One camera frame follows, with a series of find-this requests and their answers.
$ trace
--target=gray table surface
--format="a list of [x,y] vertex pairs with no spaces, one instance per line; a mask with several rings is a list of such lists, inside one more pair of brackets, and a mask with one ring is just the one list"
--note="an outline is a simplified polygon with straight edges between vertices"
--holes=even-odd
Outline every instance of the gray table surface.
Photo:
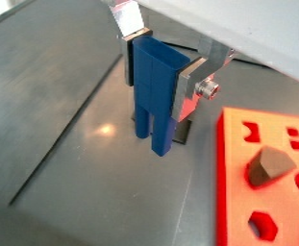
[[0,206],[41,162],[119,54],[100,1],[36,0],[0,22]]
[[0,246],[89,246],[14,209],[0,208]]
[[215,245],[215,124],[222,107],[299,115],[299,83],[232,61],[164,158],[133,135],[120,62],[14,207],[92,245]]

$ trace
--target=brown block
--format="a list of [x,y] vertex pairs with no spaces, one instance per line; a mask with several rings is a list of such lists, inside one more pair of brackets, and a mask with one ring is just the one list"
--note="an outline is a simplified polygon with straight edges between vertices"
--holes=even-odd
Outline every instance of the brown block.
[[264,185],[296,167],[286,152],[263,146],[250,161],[248,179],[252,186]]

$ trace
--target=red shape sorter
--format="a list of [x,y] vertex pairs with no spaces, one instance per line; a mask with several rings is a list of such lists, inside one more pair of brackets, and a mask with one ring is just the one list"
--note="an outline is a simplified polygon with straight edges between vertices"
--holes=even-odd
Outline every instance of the red shape sorter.
[[[263,146],[284,151],[296,168],[252,187],[247,168]],[[216,123],[216,245],[299,246],[298,116],[223,109]]]

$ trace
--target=blue block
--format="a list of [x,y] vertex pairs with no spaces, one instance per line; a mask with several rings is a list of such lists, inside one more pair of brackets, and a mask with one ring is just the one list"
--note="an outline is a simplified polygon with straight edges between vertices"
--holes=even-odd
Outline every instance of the blue block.
[[135,132],[149,136],[151,149],[163,156],[171,149],[176,120],[171,117],[176,79],[190,58],[153,37],[137,37],[133,46]]

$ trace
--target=screw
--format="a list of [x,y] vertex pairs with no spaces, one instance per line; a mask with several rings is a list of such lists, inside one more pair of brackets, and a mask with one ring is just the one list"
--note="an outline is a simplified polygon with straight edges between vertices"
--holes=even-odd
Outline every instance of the screw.
[[218,91],[219,85],[210,78],[204,79],[202,82],[198,82],[195,85],[196,94],[208,100],[215,98]]

